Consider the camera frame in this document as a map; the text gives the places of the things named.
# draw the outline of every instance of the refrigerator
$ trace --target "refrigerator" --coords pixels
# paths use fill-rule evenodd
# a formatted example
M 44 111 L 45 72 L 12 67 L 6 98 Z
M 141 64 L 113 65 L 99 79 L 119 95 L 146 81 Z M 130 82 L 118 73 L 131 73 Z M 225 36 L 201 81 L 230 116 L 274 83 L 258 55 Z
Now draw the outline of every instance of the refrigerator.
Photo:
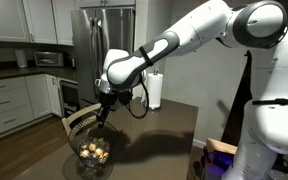
M 98 87 L 109 49 L 133 51 L 134 7 L 86 8 L 71 12 L 80 107 L 98 103 Z

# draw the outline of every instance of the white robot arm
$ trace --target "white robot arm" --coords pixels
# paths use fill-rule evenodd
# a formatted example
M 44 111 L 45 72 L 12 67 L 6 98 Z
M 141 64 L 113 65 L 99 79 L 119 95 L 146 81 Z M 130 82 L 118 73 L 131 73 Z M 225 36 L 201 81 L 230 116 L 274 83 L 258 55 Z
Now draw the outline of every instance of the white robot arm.
M 234 165 L 222 179 L 264 179 L 276 153 L 288 154 L 288 23 L 278 2 L 231 9 L 222 0 L 210 0 L 137 51 L 110 50 L 99 88 L 109 96 L 128 90 L 161 58 L 189 53 L 212 39 L 248 47 L 253 56 L 253 100 L 245 106 Z

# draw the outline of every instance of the kitchen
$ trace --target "kitchen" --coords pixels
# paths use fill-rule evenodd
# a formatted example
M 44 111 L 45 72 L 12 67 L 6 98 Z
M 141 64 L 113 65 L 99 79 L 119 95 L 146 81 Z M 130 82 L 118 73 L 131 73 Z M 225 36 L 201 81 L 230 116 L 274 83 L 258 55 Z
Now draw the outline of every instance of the kitchen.
M 22 1 L 7 1 L 7 2 L 8 3 L 16 2 L 18 4 L 21 4 Z M 86 6 L 103 6 L 102 1 L 83 1 L 83 2 L 87 4 Z M 126 0 L 125 1 L 114 1 L 114 0 L 109 1 L 109 3 L 113 3 L 112 5 L 114 5 L 114 3 L 116 2 L 126 3 L 126 4 L 117 4 L 117 5 L 135 4 L 134 1 L 131 2 L 131 4 L 127 4 L 129 2 L 127 2 Z M 231 3 L 234 6 L 248 3 L 248 2 L 249 1 L 243 1 L 243 2 L 228 1 L 228 3 Z M 172 23 L 177 21 L 185 13 L 192 10 L 194 7 L 196 7 L 200 3 L 202 3 L 202 1 L 194 1 L 194 2 L 184 1 L 183 3 L 178 2 L 178 1 L 172 1 L 172 3 L 169 3 L 169 1 L 136 1 L 136 16 L 135 16 L 136 20 L 135 21 L 141 22 L 141 23 L 135 24 L 134 48 L 139 47 L 140 45 L 144 44 L 145 42 L 149 41 L 151 38 L 161 33 L 163 30 L 167 29 L 167 27 L 169 27 Z M 56 0 L 35 1 L 35 2 L 24 0 L 22 6 L 23 6 L 23 9 L 24 10 L 26 9 L 26 10 L 23 11 L 23 9 L 22 10 L 17 9 L 17 11 L 12 11 L 12 12 L 19 12 L 19 14 L 21 14 L 21 17 L 26 17 L 27 25 L 23 25 L 23 24 L 26 24 L 25 21 L 23 21 L 23 19 L 17 21 L 16 23 L 13 23 L 11 21 L 13 20 L 13 18 L 11 17 L 10 17 L 10 20 L 7 22 L 5 22 L 5 20 L 0 17 L 0 29 L 2 30 L 7 29 L 5 28 L 5 26 L 7 26 L 8 28 L 11 28 L 11 27 L 17 28 L 14 31 L 8 30 L 6 32 L 0 30 L 0 32 L 6 33 L 6 34 L 0 35 L 0 62 L 9 61 L 11 62 L 11 64 L 13 64 L 12 65 L 13 67 L 14 67 L 14 64 L 16 66 L 16 61 L 15 61 L 16 57 L 14 55 L 14 49 L 24 50 L 25 56 L 29 60 L 34 60 L 34 53 L 36 51 L 54 51 L 54 52 L 62 52 L 62 53 L 68 54 L 67 64 L 69 65 L 65 69 L 69 72 L 62 73 L 64 75 L 62 75 L 61 72 L 59 71 L 57 72 L 56 70 L 50 71 L 50 68 L 46 68 L 46 70 L 43 69 L 43 70 L 37 70 L 37 71 L 31 72 L 35 74 L 36 77 L 34 77 L 35 75 L 31 76 L 32 74 L 29 74 L 30 76 L 26 77 L 27 75 L 26 74 L 24 76 L 24 79 L 16 80 L 16 81 L 22 81 L 22 85 L 19 85 L 19 89 L 27 88 L 28 91 L 30 89 L 32 90 L 31 94 L 34 94 L 34 95 L 31 95 L 31 96 L 36 96 L 35 93 L 41 93 L 42 95 L 44 94 L 44 98 L 35 97 L 37 102 L 42 101 L 42 100 L 44 103 L 49 102 L 49 103 L 44 104 L 44 106 L 38 106 L 39 108 L 41 107 L 43 108 L 42 109 L 37 108 L 36 113 L 33 113 L 31 115 L 32 120 L 35 118 L 39 119 L 41 117 L 45 117 L 45 115 L 47 117 L 47 115 L 51 115 L 52 113 L 56 114 L 56 112 L 61 112 L 59 110 L 58 104 L 57 104 L 57 107 L 56 105 L 52 107 L 50 103 L 50 102 L 59 102 L 60 98 L 58 98 L 57 100 L 47 99 L 47 96 L 48 98 L 59 97 L 59 95 L 52 96 L 49 94 L 50 92 L 53 92 L 55 94 L 56 92 L 58 93 L 57 89 L 59 87 L 59 82 L 61 78 L 67 81 L 72 81 L 73 83 L 76 83 L 76 73 L 74 72 L 74 69 L 70 67 L 70 64 L 71 64 L 70 60 L 75 57 L 74 57 L 74 49 L 72 47 L 72 44 L 73 44 L 72 32 L 70 32 L 71 22 L 67 21 L 67 19 L 70 19 L 70 15 L 68 11 L 76 9 L 78 4 L 81 5 L 83 3 L 82 1 L 80 2 L 78 0 L 76 0 L 75 3 L 74 1 L 59 1 L 59 0 L 58 1 Z M 0 13 L 1 11 L 6 12 L 6 10 L 1 9 L 1 7 L 3 6 L 0 5 Z M 12 33 L 12 32 L 15 32 L 15 36 L 16 36 L 15 40 L 9 39 L 9 37 L 11 37 L 13 34 L 7 34 L 7 33 Z M 210 53 L 209 49 L 212 49 L 210 47 L 215 48 L 215 50 L 220 53 L 218 53 L 218 55 L 216 55 L 215 53 L 213 54 Z M 201 54 L 201 55 L 198 55 L 199 59 L 211 59 L 211 61 L 194 62 L 196 59 L 196 54 L 198 53 Z M 241 57 L 243 57 L 243 54 L 244 52 L 242 52 L 242 50 L 240 53 L 234 54 L 233 52 L 228 52 L 226 49 L 223 50 L 223 48 L 220 47 L 220 45 L 215 44 L 215 42 L 210 42 L 209 45 L 202 47 L 201 49 L 198 50 L 198 52 L 191 53 L 189 55 L 182 57 L 180 61 L 178 61 L 178 58 L 170 58 L 170 60 L 167 63 L 165 61 L 160 62 L 159 64 L 160 72 L 165 74 L 163 98 L 177 101 L 177 102 L 182 102 L 185 104 L 189 104 L 189 105 L 193 105 L 193 106 L 197 106 L 201 108 L 201 111 L 199 111 L 199 115 L 198 115 L 199 126 L 196 126 L 197 132 L 194 135 L 194 141 L 193 141 L 195 146 L 202 147 L 203 143 L 205 142 L 206 137 L 212 137 L 214 139 L 221 139 L 224 126 L 225 126 L 225 121 L 229 114 L 229 112 L 227 111 L 229 111 L 233 103 L 233 100 L 234 100 L 234 97 L 238 88 L 239 80 L 243 72 L 243 67 L 245 66 L 245 63 L 246 63 L 245 61 L 240 61 Z M 184 65 L 179 66 L 178 62 L 184 63 Z M 199 68 L 193 69 L 191 65 L 192 63 L 196 65 L 196 67 L 199 67 Z M 190 67 L 192 69 L 190 70 L 178 69 L 179 67 L 183 67 L 183 68 Z M 216 74 L 210 76 L 214 78 L 211 78 L 211 82 L 209 83 L 205 83 L 205 80 L 203 80 L 206 76 L 205 74 L 207 74 L 208 76 L 210 75 L 210 72 L 207 72 L 205 70 L 205 67 L 215 68 L 215 70 L 213 69 L 213 72 L 216 72 Z M 180 77 L 176 77 L 178 73 L 174 73 L 178 71 L 183 73 Z M 43 82 L 44 77 L 41 78 L 41 75 L 43 74 L 46 74 L 45 75 L 46 83 Z M 182 81 L 181 79 L 190 77 L 192 75 L 194 77 L 198 77 L 197 79 L 193 81 L 194 84 L 199 84 L 196 87 L 190 87 L 190 88 L 183 90 L 183 88 L 181 88 L 182 87 L 181 83 L 174 83 L 174 82 L 181 82 Z M 32 85 L 28 85 L 29 83 L 27 83 L 26 84 L 27 87 L 23 87 L 23 81 L 26 83 L 35 81 L 37 82 L 37 84 L 32 83 Z M 54 88 L 55 90 L 54 89 L 50 90 L 49 88 L 51 87 L 49 86 L 50 84 L 52 85 L 56 84 L 55 86 L 56 89 Z M 202 89 L 203 92 L 198 92 L 196 94 L 197 91 L 201 91 L 200 89 L 196 89 L 196 88 L 200 88 L 200 87 L 206 87 L 206 89 Z M 141 91 L 138 91 L 135 94 L 136 96 L 141 96 Z M 223 109 L 218 107 L 219 101 L 223 102 L 223 104 L 225 105 L 224 107 L 226 107 L 226 111 L 223 111 Z

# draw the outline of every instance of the countertop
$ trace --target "countertop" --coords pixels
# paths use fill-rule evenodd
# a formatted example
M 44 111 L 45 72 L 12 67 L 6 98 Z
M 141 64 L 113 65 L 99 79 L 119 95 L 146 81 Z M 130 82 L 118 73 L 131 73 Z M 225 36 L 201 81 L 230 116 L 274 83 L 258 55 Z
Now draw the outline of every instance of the countertop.
M 161 105 L 140 120 L 125 107 L 109 116 L 107 121 L 128 143 L 121 146 L 113 157 L 113 168 L 100 179 L 186 179 L 198 108 L 164 99 Z M 144 112 L 139 98 L 132 101 L 131 109 L 138 115 Z M 76 160 L 67 143 L 15 179 L 81 179 Z
M 0 79 L 36 74 L 49 74 L 68 80 L 77 81 L 76 70 L 72 69 L 71 67 L 27 67 L 0 70 Z

